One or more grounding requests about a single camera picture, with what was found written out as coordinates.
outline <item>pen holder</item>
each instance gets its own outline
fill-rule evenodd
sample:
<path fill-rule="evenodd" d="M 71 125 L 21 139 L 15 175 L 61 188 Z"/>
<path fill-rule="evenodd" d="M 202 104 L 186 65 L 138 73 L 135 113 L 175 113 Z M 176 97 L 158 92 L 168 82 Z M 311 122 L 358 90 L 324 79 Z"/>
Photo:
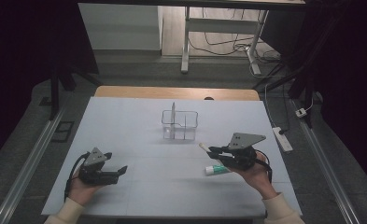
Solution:
<path fill-rule="evenodd" d="M 163 138 L 194 140 L 198 126 L 198 113 L 195 111 L 162 112 Z"/>

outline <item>person's left hand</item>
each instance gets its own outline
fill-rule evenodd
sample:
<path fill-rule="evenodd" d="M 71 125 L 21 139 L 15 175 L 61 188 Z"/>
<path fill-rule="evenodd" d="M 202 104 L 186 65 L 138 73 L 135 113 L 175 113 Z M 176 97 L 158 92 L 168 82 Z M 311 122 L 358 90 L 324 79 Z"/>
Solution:
<path fill-rule="evenodd" d="M 79 178 L 78 178 L 78 172 L 79 168 L 76 170 L 75 174 L 72 177 L 72 183 L 69 191 L 69 198 L 76 203 L 79 203 L 80 205 L 84 206 L 86 203 L 88 203 L 93 194 L 100 188 L 104 186 L 91 186 L 84 184 Z"/>

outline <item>human hand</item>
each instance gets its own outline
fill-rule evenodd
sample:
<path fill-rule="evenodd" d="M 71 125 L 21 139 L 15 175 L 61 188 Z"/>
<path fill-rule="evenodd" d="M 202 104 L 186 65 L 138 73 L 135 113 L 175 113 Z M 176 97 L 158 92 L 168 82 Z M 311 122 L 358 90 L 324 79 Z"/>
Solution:
<path fill-rule="evenodd" d="M 78 172 L 79 169 L 76 170 L 76 172 L 72 176 L 72 183 L 69 191 L 69 198 L 76 203 L 79 203 L 80 205 L 84 206 L 86 203 L 88 203 L 93 194 L 100 188 L 104 186 L 92 186 L 92 185 L 86 185 L 84 184 L 79 178 L 78 178 Z"/>
<path fill-rule="evenodd" d="M 265 156 L 260 152 L 256 152 L 257 159 L 265 161 Z M 256 189 L 264 200 L 271 199 L 277 196 L 274 187 L 268 180 L 267 170 L 264 166 L 255 163 L 248 170 L 242 171 L 228 167 L 231 171 L 238 173 L 244 180 L 254 189 Z"/>

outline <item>gray floor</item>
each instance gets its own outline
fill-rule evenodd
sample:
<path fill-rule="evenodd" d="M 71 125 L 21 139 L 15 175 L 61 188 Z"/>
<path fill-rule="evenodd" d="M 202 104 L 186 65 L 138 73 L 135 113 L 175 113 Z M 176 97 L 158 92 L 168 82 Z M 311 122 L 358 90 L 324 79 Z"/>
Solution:
<path fill-rule="evenodd" d="M 97 60 L 101 75 L 96 77 L 106 85 L 251 89 L 259 81 L 249 73 L 247 60 L 240 59 L 193 59 L 187 75 L 180 74 L 179 59 L 174 58 L 102 54 L 97 55 Z M 271 69 L 270 64 L 261 64 L 264 74 Z M 64 162 L 64 156 L 74 139 L 85 107 L 96 90 L 95 86 L 82 77 L 75 76 L 75 81 L 78 86 L 74 91 L 61 90 L 62 97 L 70 95 L 62 121 L 74 122 L 72 133 L 65 142 L 49 143 L 10 223 L 42 223 L 45 219 L 40 215 L 41 210 Z M 289 127 L 286 136 L 294 151 L 283 154 L 283 159 L 303 210 L 303 220 L 306 223 L 346 223 L 303 134 L 300 121 L 293 114 L 291 102 L 283 97 L 284 89 L 279 88 L 268 92 L 266 100 L 273 122 L 283 128 Z M 32 103 L 0 152 L 0 204 L 47 122 L 49 106 L 39 105 L 44 97 L 49 97 L 48 81 L 34 88 Z M 261 95 L 261 99 L 265 102 L 264 95 Z M 313 106 L 313 130 L 332 162 L 332 167 L 346 190 L 349 200 L 353 203 L 361 223 L 367 223 L 367 176 L 344 144 L 323 122 L 319 113 L 320 108 L 321 102 L 316 98 Z M 60 133 L 53 135 L 54 140 L 62 140 L 65 137 Z M 117 221 L 117 223 L 145 222 L 165 223 L 166 221 L 148 219 Z M 167 222 L 205 224 L 226 223 L 226 220 L 167 220 Z M 79 223 L 116 223 L 116 220 L 82 217 Z M 248 223 L 248 221 L 236 220 L 231 223 Z M 261 220 L 255 220 L 255 223 L 261 223 Z"/>

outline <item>white desk leg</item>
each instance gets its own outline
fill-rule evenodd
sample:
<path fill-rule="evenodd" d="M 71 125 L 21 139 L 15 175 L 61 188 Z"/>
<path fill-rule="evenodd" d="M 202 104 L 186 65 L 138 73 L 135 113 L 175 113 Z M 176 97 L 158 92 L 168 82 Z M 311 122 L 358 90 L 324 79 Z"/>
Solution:
<path fill-rule="evenodd" d="M 184 44 L 183 44 L 182 67 L 181 67 L 181 73 L 183 74 L 189 72 L 189 27 L 190 27 L 190 8 L 186 7 Z"/>
<path fill-rule="evenodd" d="M 261 71 L 259 69 L 259 66 L 257 64 L 256 58 L 255 58 L 255 55 L 254 55 L 254 52 L 255 52 L 255 49 L 256 49 L 256 45 L 259 41 L 259 37 L 260 37 L 261 30 L 262 30 L 262 27 L 264 25 L 267 13 L 268 13 L 267 10 L 265 10 L 261 13 L 261 17 L 260 17 L 260 20 L 259 20 L 259 24 L 258 24 L 256 33 L 253 36 L 252 45 L 250 46 L 249 49 L 247 49 L 247 57 L 249 58 L 250 66 L 252 67 L 254 75 L 260 75 L 261 74 Z"/>

